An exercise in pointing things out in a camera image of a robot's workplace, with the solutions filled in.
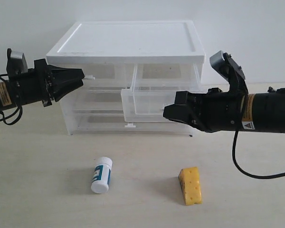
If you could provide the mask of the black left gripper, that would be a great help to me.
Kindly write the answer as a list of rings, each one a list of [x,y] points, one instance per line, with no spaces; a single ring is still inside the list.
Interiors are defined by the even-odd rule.
[[[65,95],[83,86],[84,72],[80,68],[63,68],[47,65],[45,59],[34,61],[34,68],[27,72],[21,72],[20,67],[11,60],[7,64],[9,83],[18,95],[21,105],[41,102],[44,107],[52,105],[52,97],[49,92],[49,74],[51,80],[60,82],[53,87],[53,98],[55,102],[61,100]]]

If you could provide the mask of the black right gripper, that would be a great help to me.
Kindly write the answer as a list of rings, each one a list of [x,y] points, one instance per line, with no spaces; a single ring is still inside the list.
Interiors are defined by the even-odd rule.
[[[210,93],[180,91],[174,104],[164,108],[163,117],[208,133],[235,131],[245,96],[220,92],[217,87]]]

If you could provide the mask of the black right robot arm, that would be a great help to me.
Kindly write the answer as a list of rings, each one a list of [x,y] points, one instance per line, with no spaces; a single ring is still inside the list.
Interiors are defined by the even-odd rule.
[[[285,133],[285,88],[257,94],[222,92],[218,87],[203,94],[178,91],[163,117],[207,133]]]

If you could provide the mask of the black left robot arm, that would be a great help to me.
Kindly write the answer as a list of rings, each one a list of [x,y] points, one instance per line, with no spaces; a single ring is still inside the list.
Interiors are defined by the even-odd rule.
[[[65,95],[83,86],[85,75],[79,68],[62,68],[47,64],[45,59],[34,61],[26,73],[8,74],[0,81],[0,111],[20,105],[41,102],[44,107],[58,102]]]

